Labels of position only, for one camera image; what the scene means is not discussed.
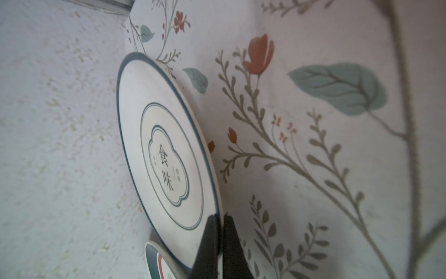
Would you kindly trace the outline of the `green rim plate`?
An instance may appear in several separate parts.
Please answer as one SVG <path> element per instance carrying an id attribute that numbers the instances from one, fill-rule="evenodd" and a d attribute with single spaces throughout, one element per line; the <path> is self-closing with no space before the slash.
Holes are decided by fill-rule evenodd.
<path id="1" fill-rule="evenodd" d="M 145 259 L 150 279 L 187 279 L 187 273 L 159 244 L 145 244 Z"/>

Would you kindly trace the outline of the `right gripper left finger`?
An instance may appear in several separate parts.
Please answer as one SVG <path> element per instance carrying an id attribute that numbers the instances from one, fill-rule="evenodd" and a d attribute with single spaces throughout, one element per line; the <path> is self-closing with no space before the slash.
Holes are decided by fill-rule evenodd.
<path id="1" fill-rule="evenodd" d="M 220 251 L 220 219 L 217 215 L 207 218 L 199 250 L 188 279 L 216 279 Z"/>

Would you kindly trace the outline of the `white plate grey motif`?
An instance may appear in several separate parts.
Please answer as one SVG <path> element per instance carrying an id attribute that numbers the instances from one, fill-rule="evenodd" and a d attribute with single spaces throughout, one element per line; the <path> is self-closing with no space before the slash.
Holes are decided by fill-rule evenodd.
<path id="1" fill-rule="evenodd" d="M 170 255 L 191 269 L 207 218 L 223 212 L 197 118 L 176 82 L 140 52 L 128 54 L 118 71 L 117 114 L 144 211 Z"/>

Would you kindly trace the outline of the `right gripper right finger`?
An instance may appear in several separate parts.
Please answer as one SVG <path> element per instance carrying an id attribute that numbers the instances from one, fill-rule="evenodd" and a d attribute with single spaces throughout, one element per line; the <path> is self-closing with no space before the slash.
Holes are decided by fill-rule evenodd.
<path id="1" fill-rule="evenodd" d="M 232 216 L 224 216 L 223 279 L 253 279 Z"/>

